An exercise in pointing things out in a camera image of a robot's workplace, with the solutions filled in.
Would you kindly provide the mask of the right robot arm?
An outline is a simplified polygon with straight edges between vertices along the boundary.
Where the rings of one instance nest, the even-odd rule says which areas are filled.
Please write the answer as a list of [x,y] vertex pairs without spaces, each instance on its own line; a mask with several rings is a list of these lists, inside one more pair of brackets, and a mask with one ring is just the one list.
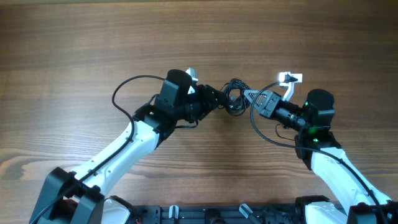
[[397,202],[375,188],[348,159],[331,132],[334,97],[311,90],[297,106],[269,90],[246,90],[244,96],[262,117],[297,132],[296,155],[321,178],[342,209],[324,197],[298,199],[304,223],[397,223]]

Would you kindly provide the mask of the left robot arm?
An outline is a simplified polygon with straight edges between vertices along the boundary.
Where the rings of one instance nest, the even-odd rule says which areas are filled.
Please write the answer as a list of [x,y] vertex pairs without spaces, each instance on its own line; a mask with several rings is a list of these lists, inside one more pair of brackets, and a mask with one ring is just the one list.
[[134,223],[131,205],[108,194],[140,159],[153,152],[180,120],[195,128],[211,111],[228,103],[225,93],[198,85],[191,68],[169,70],[160,93],[129,114],[127,128],[94,158],[46,176],[31,223]]

